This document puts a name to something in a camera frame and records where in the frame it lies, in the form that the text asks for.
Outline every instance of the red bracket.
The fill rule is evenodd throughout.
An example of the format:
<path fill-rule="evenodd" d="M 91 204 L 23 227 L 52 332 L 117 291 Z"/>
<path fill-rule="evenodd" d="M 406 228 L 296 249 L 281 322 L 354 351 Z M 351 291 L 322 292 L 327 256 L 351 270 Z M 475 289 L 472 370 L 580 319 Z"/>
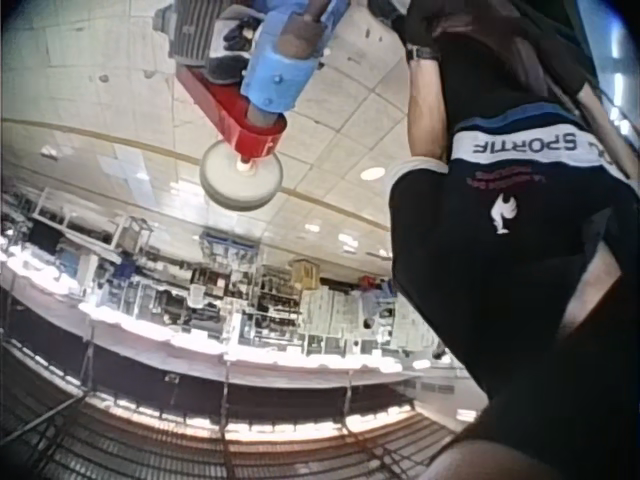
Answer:
<path fill-rule="evenodd" d="M 222 138 L 242 157 L 260 158 L 272 154 L 287 128 L 284 115 L 268 128 L 247 122 L 249 100 L 237 85 L 214 85 L 195 68 L 177 66 L 176 78 L 216 127 Z"/>

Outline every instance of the white stripe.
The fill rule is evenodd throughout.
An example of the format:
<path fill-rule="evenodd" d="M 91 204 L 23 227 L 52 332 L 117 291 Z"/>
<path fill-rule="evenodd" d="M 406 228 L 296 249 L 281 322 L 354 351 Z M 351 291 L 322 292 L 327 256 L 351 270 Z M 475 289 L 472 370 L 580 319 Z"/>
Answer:
<path fill-rule="evenodd" d="M 398 181 L 398 179 L 405 173 L 412 170 L 431 170 L 433 172 L 446 175 L 449 172 L 449 167 L 443 161 L 429 157 L 412 157 L 409 160 L 396 162 L 391 165 L 385 175 L 385 192 L 387 194 L 387 198 L 391 195 L 391 189 L 395 185 L 396 181 Z"/>
<path fill-rule="evenodd" d="M 598 151 L 604 152 L 604 159 Z M 572 167 L 604 167 L 611 175 L 638 192 L 611 162 L 598 139 L 573 125 L 561 124 L 505 135 L 478 131 L 458 132 L 453 137 L 452 159 L 487 165 L 503 160 L 561 162 Z"/>

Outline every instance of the logo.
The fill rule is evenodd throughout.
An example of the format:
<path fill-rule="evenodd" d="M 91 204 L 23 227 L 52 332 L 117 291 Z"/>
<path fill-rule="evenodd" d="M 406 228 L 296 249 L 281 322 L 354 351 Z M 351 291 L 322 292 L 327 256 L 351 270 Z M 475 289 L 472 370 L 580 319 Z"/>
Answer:
<path fill-rule="evenodd" d="M 516 213 L 518 213 L 518 206 L 515 197 L 511 197 L 511 200 L 505 202 L 504 194 L 501 193 L 496 203 L 491 207 L 491 218 L 498 235 L 509 233 L 509 230 L 504 228 L 504 219 L 511 219 L 516 216 Z"/>

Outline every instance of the white polishing pad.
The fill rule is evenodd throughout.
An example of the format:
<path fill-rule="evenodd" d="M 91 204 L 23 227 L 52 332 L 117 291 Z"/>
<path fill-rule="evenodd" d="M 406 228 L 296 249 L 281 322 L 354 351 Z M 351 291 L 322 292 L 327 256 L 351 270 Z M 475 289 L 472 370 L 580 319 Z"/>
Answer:
<path fill-rule="evenodd" d="M 207 196 L 228 210 L 247 212 L 265 206 L 282 185 L 282 164 L 273 154 L 253 160 L 247 172 L 238 169 L 239 154 L 225 141 L 211 145 L 200 164 L 200 182 Z"/>

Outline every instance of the blue stripe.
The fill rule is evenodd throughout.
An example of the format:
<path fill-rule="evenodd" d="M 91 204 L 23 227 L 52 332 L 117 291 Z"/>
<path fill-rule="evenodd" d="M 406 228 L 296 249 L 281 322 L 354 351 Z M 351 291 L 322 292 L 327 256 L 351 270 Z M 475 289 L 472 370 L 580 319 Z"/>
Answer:
<path fill-rule="evenodd" d="M 556 105 L 555 103 L 547 103 L 547 102 L 538 102 L 538 103 L 530 103 L 528 105 L 521 105 L 519 107 L 512 108 L 511 110 L 507 110 L 502 115 L 498 115 L 493 118 L 482 118 L 482 117 L 473 117 L 467 120 L 464 120 L 454 129 L 454 132 L 459 131 L 462 128 L 466 127 L 485 127 L 485 128 L 496 128 L 502 127 L 504 125 L 508 125 L 509 123 L 515 122 L 517 120 L 522 120 L 523 118 L 533 117 L 536 115 L 541 115 L 545 113 L 552 113 L 555 115 L 561 115 L 573 122 L 580 124 L 580 120 L 575 115 L 570 114 L 565 109 L 563 109 L 560 105 Z"/>

